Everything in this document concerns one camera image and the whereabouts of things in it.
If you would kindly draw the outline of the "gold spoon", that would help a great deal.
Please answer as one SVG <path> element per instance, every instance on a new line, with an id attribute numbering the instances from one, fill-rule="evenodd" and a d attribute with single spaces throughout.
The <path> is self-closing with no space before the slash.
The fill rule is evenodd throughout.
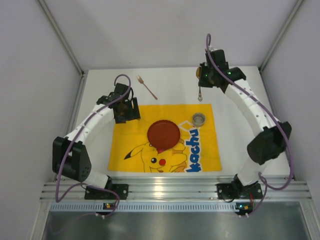
<path id="1" fill-rule="evenodd" d="M 201 86 L 200 86 L 200 79 L 201 79 L 201 69 L 202 67 L 199 66 L 197 69 L 196 69 L 196 77 L 198 79 L 198 101 L 201 102 L 203 100 L 203 97 L 202 97 L 202 91 L 201 91 Z"/>

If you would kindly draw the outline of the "red round plastic plate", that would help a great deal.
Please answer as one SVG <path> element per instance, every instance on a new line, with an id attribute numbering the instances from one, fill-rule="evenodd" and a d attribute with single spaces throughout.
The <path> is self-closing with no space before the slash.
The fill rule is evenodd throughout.
<path id="1" fill-rule="evenodd" d="M 170 120 L 158 120 L 147 130 L 148 142 L 157 150 L 173 148 L 180 140 L 179 127 Z"/>

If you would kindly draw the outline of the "rose gold fork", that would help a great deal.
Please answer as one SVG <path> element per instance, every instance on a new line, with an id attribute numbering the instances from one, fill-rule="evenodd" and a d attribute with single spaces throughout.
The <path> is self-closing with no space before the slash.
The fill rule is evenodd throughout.
<path id="1" fill-rule="evenodd" d="M 141 78 L 141 76 L 140 76 L 140 75 L 137 75 L 136 78 L 137 78 L 138 82 L 139 82 L 140 84 L 142 84 L 142 85 L 148 90 L 148 92 L 152 95 L 152 97 L 153 97 L 155 100 L 158 100 L 157 96 L 147 87 L 147 85 L 145 84 L 145 82 L 144 82 L 144 80 Z"/>

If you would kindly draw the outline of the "speckled ceramic cup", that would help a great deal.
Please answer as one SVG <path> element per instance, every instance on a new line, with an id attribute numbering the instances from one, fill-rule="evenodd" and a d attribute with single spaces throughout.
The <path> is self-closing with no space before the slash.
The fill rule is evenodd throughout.
<path id="1" fill-rule="evenodd" d="M 202 127 L 205 124 L 206 121 L 206 116 L 201 113 L 201 112 L 197 112 L 192 116 L 192 124 L 196 127 Z"/>

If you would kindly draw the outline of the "yellow Pikachu cloth placemat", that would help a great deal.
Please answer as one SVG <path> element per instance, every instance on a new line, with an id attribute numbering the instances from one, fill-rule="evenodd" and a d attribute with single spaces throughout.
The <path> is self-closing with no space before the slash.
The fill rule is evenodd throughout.
<path id="1" fill-rule="evenodd" d="M 130 173 L 200 173 L 222 170 L 210 104 L 141 105 L 141 118 L 116 124 L 113 131 L 108 170 Z M 205 123 L 195 127 L 192 116 L 205 115 Z M 169 120 L 180 130 L 176 146 L 156 149 L 147 138 L 156 121 Z"/>

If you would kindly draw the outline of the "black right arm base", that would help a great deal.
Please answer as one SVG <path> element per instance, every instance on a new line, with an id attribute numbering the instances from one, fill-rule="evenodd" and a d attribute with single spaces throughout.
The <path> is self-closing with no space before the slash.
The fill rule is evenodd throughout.
<path id="1" fill-rule="evenodd" d="M 263 191 L 259 183 L 242 191 L 235 189 L 231 183 L 218 183 L 216 190 L 217 198 L 227 202 L 231 200 L 259 200 L 263 196 Z"/>

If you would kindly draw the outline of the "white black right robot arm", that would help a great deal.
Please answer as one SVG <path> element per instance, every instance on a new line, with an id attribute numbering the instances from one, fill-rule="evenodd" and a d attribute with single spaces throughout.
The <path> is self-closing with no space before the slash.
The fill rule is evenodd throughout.
<path id="1" fill-rule="evenodd" d="M 238 67 L 229 67 L 222 49 L 209 48 L 205 57 L 196 70 L 198 86 L 220 89 L 235 103 L 253 132 L 254 138 L 246 147 L 248 159 L 234 177 L 242 186 L 250 186 L 258 181 L 259 173 L 269 162 L 285 152 L 292 127 L 262 107 L 246 75 Z"/>

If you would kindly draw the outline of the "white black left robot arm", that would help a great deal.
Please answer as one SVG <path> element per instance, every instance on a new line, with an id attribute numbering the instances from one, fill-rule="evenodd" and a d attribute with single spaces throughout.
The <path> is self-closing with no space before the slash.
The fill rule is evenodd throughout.
<path id="1" fill-rule="evenodd" d="M 111 177 L 99 169 L 101 160 L 89 155 L 88 147 L 109 123 L 125 124 L 140 119 L 138 100 L 133 89 L 116 83 L 114 91 L 101 96 L 89 115 L 65 137 L 56 137 L 52 144 L 52 170 L 86 185 L 109 189 Z"/>

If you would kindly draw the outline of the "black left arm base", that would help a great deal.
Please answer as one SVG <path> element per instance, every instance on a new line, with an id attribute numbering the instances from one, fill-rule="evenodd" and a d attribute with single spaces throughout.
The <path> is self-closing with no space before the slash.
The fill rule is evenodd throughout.
<path id="1" fill-rule="evenodd" d="M 129 193 L 128 184 L 113 184 L 110 191 L 100 190 L 87 186 L 85 188 L 85 200 L 126 200 Z"/>

